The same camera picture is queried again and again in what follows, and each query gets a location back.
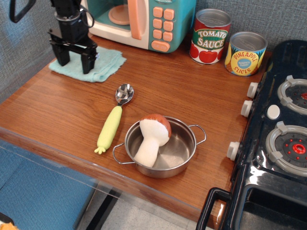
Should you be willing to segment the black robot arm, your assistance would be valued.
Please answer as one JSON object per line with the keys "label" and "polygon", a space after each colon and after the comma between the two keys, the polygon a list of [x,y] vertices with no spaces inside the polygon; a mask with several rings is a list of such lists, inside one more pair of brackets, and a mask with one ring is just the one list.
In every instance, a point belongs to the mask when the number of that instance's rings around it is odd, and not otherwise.
{"label": "black robot arm", "polygon": [[98,57],[97,44],[89,37],[87,9],[80,0],[53,0],[55,18],[59,22],[59,29],[50,29],[50,44],[61,66],[70,61],[69,52],[81,55],[83,73],[88,74]]}

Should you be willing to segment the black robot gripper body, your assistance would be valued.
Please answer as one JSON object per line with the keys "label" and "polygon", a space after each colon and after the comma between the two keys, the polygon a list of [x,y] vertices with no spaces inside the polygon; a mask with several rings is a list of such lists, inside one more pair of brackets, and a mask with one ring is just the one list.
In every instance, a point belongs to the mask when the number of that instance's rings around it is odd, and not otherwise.
{"label": "black robot gripper body", "polygon": [[50,43],[64,45],[68,51],[77,54],[93,54],[97,53],[97,44],[89,38],[86,14],[77,14],[71,17],[64,17],[55,14],[58,20],[59,29],[50,29]]}

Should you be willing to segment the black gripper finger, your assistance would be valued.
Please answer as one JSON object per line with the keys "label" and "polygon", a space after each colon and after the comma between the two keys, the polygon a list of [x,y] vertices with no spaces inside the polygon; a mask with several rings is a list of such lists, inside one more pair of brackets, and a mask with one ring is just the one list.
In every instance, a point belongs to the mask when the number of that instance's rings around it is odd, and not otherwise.
{"label": "black gripper finger", "polygon": [[68,49],[64,45],[51,43],[53,52],[61,66],[65,66],[70,61],[70,55]]}
{"label": "black gripper finger", "polygon": [[83,74],[88,74],[90,70],[94,68],[95,61],[98,57],[98,53],[93,54],[81,54],[81,61],[82,61],[82,67],[83,67]]}

